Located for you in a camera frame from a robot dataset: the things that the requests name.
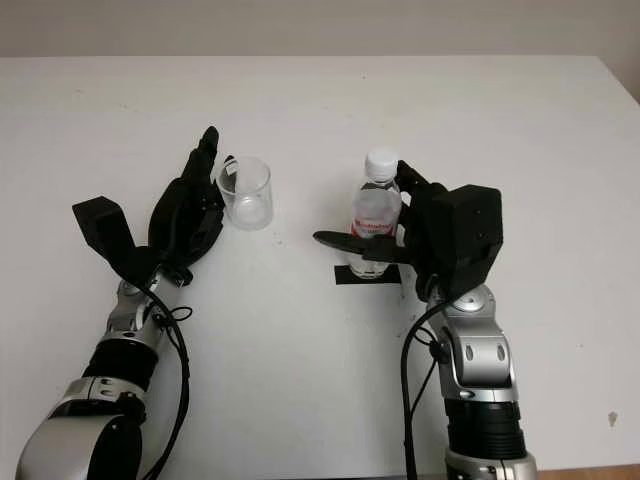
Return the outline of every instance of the plastic water bottle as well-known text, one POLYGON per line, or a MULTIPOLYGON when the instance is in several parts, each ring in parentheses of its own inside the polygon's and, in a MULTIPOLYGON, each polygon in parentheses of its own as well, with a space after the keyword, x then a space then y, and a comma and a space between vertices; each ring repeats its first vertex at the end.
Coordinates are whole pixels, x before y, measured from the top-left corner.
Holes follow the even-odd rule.
MULTIPOLYGON (((367 154, 365 179, 353 202, 352 235, 360 238, 395 236, 402 206, 400 189, 394 180, 397 170, 398 154, 392 149, 377 147, 367 154)), ((362 255, 353 253, 347 254, 347 260, 351 271, 364 279, 379 277, 389 266, 363 260, 362 255)))

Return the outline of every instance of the bottle label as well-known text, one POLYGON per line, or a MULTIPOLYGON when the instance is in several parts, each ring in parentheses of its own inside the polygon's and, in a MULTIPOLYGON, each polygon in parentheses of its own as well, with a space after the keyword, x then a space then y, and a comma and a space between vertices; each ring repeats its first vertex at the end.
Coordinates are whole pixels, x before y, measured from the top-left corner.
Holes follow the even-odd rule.
POLYGON ((351 235, 360 238, 371 238, 376 235, 393 236, 392 223, 366 222, 355 219, 351 224, 351 235))

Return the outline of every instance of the white bottle cap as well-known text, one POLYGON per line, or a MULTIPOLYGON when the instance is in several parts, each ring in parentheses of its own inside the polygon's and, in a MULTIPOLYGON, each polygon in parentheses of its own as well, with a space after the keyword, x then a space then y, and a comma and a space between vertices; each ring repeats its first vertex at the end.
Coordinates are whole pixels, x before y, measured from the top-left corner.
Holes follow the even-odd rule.
POLYGON ((398 171, 398 154, 388 147, 376 147, 367 154, 364 170, 376 182, 392 180, 398 171))

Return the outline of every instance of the white wall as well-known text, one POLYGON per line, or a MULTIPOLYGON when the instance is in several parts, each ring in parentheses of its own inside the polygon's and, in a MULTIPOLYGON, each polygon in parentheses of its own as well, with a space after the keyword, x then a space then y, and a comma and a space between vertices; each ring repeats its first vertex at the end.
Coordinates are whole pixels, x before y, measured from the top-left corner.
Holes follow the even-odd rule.
POLYGON ((0 56, 598 55, 640 98, 638 0, 0 0, 0 56))

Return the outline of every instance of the black tape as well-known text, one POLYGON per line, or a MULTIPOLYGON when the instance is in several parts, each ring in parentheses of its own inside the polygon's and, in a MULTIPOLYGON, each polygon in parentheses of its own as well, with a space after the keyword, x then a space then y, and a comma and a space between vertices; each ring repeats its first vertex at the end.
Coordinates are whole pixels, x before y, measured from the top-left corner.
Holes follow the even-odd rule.
POLYGON ((333 267, 336 275, 336 285, 359 285, 376 283, 401 283, 398 265, 389 265, 385 272, 378 278, 365 280, 353 274, 349 265, 336 265, 333 267))

